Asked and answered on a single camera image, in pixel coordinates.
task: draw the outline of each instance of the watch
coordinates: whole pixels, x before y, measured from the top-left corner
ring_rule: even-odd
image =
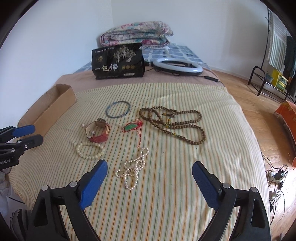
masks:
[[[98,127],[104,128],[104,130],[101,135],[95,136],[94,130]],[[99,118],[96,121],[90,123],[86,127],[85,133],[86,133],[87,138],[91,142],[101,143],[101,142],[105,142],[108,139],[108,135],[109,135],[110,130],[111,130],[111,128],[110,128],[109,124],[107,123],[107,121]]]

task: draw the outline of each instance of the blue bangle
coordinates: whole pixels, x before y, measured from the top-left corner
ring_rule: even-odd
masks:
[[[127,105],[128,105],[128,110],[127,110],[126,112],[124,112],[122,115],[118,115],[118,116],[110,116],[110,115],[108,114],[109,109],[110,109],[113,105],[116,105],[116,104],[118,104],[118,103],[125,103],[125,104],[127,104]],[[116,102],[114,102],[114,103],[108,105],[108,107],[107,107],[106,110],[105,110],[105,114],[106,114],[106,116],[108,116],[109,118],[120,118],[120,117],[125,116],[127,113],[129,113],[130,109],[131,109],[131,105],[130,105],[130,103],[128,103],[127,101],[120,100],[120,101],[116,101]]]

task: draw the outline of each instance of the red cord necklace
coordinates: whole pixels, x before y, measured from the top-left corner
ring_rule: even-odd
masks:
[[[143,124],[143,122],[138,118],[138,119],[136,119],[136,121],[132,121],[130,123],[127,123],[122,128],[122,132],[129,132],[129,131],[137,130],[137,133],[139,134],[139,137],[140,137],[140,142],[139,142],[139,145],[137,147],[139,147],[140,143],[141,143],[142,124]]]

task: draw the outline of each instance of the watch face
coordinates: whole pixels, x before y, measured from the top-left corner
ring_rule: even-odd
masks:
[[[97,119],[96,121],[98,121],[98,122],[104,122],[104,123],[107,123],[107,121],[105,121],[104,119],[102,119],[102,118],[99,118],[99,119]]]

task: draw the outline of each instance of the white wall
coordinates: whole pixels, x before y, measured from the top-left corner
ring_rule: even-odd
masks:
[[[172,42],[190,47],[209,66],[249,78],[263,60],[267,8],[260,0],[111,0],[114,26],[161,20]]]
[[[0,49],[0,128],[16,125],[61,75],[89,62],[111,27],[110,0],[39,0]]]

